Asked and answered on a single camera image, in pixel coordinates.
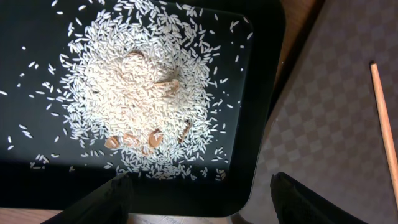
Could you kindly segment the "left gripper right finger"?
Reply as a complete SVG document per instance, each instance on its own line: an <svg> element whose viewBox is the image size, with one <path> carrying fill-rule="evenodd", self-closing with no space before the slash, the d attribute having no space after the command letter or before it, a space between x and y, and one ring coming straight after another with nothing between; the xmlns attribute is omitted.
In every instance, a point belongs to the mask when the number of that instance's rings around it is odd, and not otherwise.
<svg viewBox="0 0 398 224"><path fill-rule="evenodd" d="M364 224L286 173L273 175L270 188L280 223Z"/></svg>

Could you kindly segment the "wooden chopstick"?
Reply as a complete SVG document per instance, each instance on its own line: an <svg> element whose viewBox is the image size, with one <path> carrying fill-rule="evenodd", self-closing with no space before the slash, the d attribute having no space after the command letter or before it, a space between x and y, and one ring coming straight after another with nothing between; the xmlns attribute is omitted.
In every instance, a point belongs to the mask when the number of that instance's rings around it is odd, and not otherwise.
<svg viewBox="0 0 398 224"><path fill-rule="evenodd" d="M379 122L382 133L382 140L384 149L386 152L387 163L389 167L389 173L392 182L392 188L394 191L394 198L397 204L397 156L394 147L394 139L392 136L391 125L389 121L389 115L387 112L386 101L384 98L384 92L382 89L382 83L379 75L377 63L370 63L371 78L373 81L374 94L376 98L377 112L379 116Z"/></svg>

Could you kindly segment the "brown serving tray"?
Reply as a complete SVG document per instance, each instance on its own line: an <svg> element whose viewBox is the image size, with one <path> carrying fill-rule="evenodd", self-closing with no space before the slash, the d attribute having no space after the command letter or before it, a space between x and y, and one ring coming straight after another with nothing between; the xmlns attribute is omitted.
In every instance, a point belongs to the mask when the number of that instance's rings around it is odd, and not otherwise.
<svg viewBox="0 0 398 224"><path fill-rule="evenodd" d="M270 182L284 172L367 223L396 223L369 63L376 62L397 132L397 1L327 1L269 123L251 223L276 223Z"/></svg>

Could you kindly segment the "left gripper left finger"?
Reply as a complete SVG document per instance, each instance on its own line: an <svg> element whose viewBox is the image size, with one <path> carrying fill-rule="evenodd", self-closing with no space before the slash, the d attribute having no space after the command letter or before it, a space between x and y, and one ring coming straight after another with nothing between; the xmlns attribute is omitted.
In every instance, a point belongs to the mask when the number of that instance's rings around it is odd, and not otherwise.
<svg viewBox="0 0 398 224"><path fill-rule="evenodd" d="M118 175L43 224L124 224L132 196L131 178Z"/></svg>

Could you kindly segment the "rice leftovers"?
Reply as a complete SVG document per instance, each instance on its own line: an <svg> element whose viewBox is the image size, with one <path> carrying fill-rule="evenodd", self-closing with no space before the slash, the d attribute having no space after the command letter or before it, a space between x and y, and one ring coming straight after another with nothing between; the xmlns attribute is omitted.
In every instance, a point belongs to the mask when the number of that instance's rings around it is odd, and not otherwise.
<svg viewBox="0 0 398 224"><path fill-rule="evenodd" d="M167 1L2 1L1 160L222 181L249 19Z"/></svg>

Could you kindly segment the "black tray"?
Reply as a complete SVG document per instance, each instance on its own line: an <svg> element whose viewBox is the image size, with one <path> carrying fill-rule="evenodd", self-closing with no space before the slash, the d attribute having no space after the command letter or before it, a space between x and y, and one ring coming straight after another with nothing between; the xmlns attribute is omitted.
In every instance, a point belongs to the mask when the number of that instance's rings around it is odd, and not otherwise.
<svg viewBox="0 0 398 224"><path fill-rule="evenodd" d="M210 64L209 88L222 98L216 114L225 133L216 134L203 159L190 163L205 178L155 180L133 174L131 212L225 217L248 202L285 32L280 1L192 1L219 47ZM64 109L56 100L67 73L59 59L69 54L68 26L84 31L114 2L1 2L1 206L63 210L97 189L121 165L119 155L82 157L83 148L63 129Z"/></svg>

